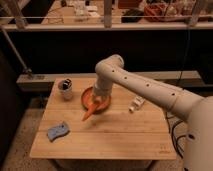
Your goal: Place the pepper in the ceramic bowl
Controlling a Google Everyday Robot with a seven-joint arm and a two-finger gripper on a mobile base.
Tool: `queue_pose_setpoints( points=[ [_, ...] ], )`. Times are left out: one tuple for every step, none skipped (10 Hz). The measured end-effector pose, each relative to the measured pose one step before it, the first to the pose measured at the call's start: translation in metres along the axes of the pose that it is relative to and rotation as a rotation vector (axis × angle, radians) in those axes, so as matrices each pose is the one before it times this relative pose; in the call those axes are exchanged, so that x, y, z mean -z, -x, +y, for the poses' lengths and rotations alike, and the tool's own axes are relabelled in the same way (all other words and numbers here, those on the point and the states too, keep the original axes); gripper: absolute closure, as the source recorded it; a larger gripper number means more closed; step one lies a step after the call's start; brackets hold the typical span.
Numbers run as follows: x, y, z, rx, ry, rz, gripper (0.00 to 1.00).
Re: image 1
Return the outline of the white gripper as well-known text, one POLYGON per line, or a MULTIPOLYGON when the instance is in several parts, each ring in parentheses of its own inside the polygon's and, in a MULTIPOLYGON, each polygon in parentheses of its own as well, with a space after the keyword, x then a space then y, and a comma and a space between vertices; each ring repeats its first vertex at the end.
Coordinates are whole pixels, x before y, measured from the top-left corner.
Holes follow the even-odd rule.
MULTIPOLYGON (((111 90, 110 89, 101 89, 99 88, 97 85, 93 86, 93 95, 94 96, 102 96, 102 97, 107 97, 111 95, 111 90)), ((103 103, 103 98, 102 97, 96 97, 94 102, 96 104, 92 104, 87 112, 85 113, 85 115, 83 116, 82 121, 86 121, 98 108, 99 104, 103 103)))

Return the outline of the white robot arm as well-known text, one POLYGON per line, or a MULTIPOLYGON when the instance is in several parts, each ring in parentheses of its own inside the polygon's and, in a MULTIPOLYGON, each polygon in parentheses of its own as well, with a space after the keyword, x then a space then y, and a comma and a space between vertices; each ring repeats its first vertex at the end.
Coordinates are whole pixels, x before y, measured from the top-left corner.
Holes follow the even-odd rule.
POLYGON ((183 171, 213 171, 213 96, 202 97, 188 90, 149 79, 123 69, 124 60, 112 55, 95 66, 97 80, 84 91, 88 108, 83 120, 109 102, 116 83, 155 105, 170 111, 188 124, 183 171))

